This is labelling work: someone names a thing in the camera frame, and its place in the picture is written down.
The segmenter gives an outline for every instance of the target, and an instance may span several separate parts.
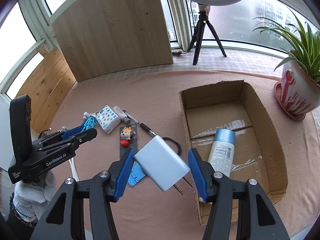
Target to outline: blue bottle cap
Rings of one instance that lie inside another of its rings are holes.
[[[235,137],[236,134],[234,131],[229,129],[218,129],[216,130],[216,135],[214,136],[213,141],[222,141],[222,142],[228,142],[231,144],[235,144]]]

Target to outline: white glove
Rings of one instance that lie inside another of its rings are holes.
[[[44,181],[37,184],[25,184],[22,181],[14,187],[13,205],[18,213],[30,219],[27,222],[39,220],[49,201],[56,193],[56,179],[52,171],[48,171]]]

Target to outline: ceramic flower pot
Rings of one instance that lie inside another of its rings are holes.
[[[320,105],[320,87],[295,61],[283,66],[281,102],[293,116],[311,112]]]

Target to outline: silver screw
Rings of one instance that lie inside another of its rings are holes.
[[[215,177],[215,178],[217,178],[217,179],[221,179],[222,178],[222,173],[221,172],[215,172],[214,174],[213,174],[213,176]]]
[[[67,178],[66,181],[65,181],[65,183],[66,183],[67,185],[69,185],[69,184],[72,184],[73,181],[74,181],[73,178]]]
[[[109,176],[109,172],[102,171],[102,172],[99,173],[99,176],[102,177],[102,178],[108,177]]]
[[[249,183],[251,185],[257,185],[258,184],[258,182],[255,179],[249,179]]]

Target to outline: barcode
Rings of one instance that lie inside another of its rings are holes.
[[[230,155],[231,155],[231,148],[228,147],[228,152],[227,152],[227,159],[230,160]]]

